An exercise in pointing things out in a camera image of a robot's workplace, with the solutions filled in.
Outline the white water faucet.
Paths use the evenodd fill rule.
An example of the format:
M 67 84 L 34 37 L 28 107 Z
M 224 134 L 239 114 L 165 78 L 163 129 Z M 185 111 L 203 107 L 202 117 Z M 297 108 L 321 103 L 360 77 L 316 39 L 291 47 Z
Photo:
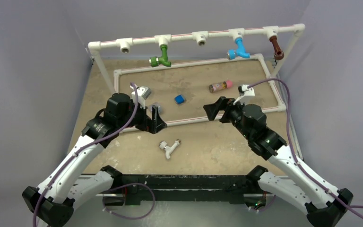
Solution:
M 171 158 L 171 154 L 174 152 L 174 150 L 180 145 L 181 140 L 176 139 L 174 143 L 169 146 L 166 141 L 161 141 L 159 143 L 159 148 L 162 149 L 165 152 L 165 158 L 169 160 Z

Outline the white pvc pipe frame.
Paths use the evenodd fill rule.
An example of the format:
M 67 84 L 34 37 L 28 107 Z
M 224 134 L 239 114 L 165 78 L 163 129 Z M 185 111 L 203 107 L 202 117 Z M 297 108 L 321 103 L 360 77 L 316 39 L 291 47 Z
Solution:
M 119 91 L 120 86 L 120 76 L 131 74 L 131 73 L 140 73 L 140 72 L 148 72 L 155 70 L 169 70 L 169 69 L 177 69 L 177 68 L 185 68 L 192 66 L 201 66 L 201 65 L 209 65 L 209 64 L 217 64 L 217 63 L 226 63 L 226 62 L 235 62 L 235 61 L 248 61 L 248 60 L 257 60 L 266 75 L 267 78 L 276 78 L 279 73 L 281 67 L 283 66 L 286 58 L 289 56 L 291 50 L 293 49 L 295 43 L 301 37 L 305 30 L 305 24 L 295 24 L 290 26 L 264 26 L 261 28 L 234 28 L 223 31 L 197 31 L 189 34 L 179 34 L 179 35 L 155 35 L 152 37 L 141 37 L 141 38 L 121 38 L 112 41 L 95 41 L 89 42 L 87 47 L 92 55 L 95 63 L 97 64 L 106 84 L 111 93 L 115 93 Z M 272 72 L 269 71 L 265 58 L 262 54 L 251 54 L 250 58 L 245 59 L 242 57 L 237 57 L 233 60 L 228 60 L 228 58 L 219 58 L 214 60 L 202 60 L 202 61 L 190 61 L 185 63 L 177 63 L 173 64 L 171 67 L 165 67 L 159 65 L 158 67 L 148 67 L 143 68 L 133 68 L 127 70 L 115 70 L 113 73 L 114 80 L 110 79 L 109 73 L 104 65 L 104 62 L 101 58 L 100 51 L 109 48 L 118 47 L 122 53 L 129 53 L 132 46 L 142 45 L 142 44 L 157 44 L 158 46 L 162 44 L 166 44 L 169 47 L 169 44 L 172 42 L 179 41 L 195 41 L 198 46 L 204 46 L 208 39 L 210 38 L 219 38 L 219 37 L 230 37 L 233 42 L 236 38 L 241 37 L 243 39 L 246 35 L 264 35 L 267 40 L 271 36 L 276 35 L 277 41 L 284 51 L 284 58 L 282 60 L 277 61 L 276 66 Z

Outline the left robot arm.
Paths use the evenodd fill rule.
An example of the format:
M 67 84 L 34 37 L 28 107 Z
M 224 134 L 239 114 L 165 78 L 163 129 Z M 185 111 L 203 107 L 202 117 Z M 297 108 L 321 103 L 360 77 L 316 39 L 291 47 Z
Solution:
M 111 166 L 105 166 L 83 183 L 77 179 L 96 156 L 126 128 L 156 134 L 167 127 L 153 106 L 147 115 L 145 99 L 132 93 L 115 93 L 106 107 L 86 123 L 74 148 L 59 166 L 37 187 L 29 186 L 22 197 L 33 213 L 32 225 L 48 227 L 65 225 L 74 211 L 100 192 L 117 193 L 127 187 L 139 187 L 140 183 L 123 181 L 123 174 Z

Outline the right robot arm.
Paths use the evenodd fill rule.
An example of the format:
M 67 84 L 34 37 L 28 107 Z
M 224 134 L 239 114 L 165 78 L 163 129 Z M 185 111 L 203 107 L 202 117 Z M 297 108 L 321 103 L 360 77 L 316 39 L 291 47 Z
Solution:
M 291 152 L 287 142 L 267 124 L 260 106 L 241 104 L 233 98 L 220 97 L 203 106 L 207 118 L 213 121 L 219 111 L 221 123 L 231 123 L 247 140 L 251 150 L 282 170 L 289 178 L 281 179 L 262 166 L 248 175 L 251 192 L 270 192 L 300 210 L 314 227 L 334 227 L 344 216 L 353 199 L 346 188 L 338 189 L 320 177 Z

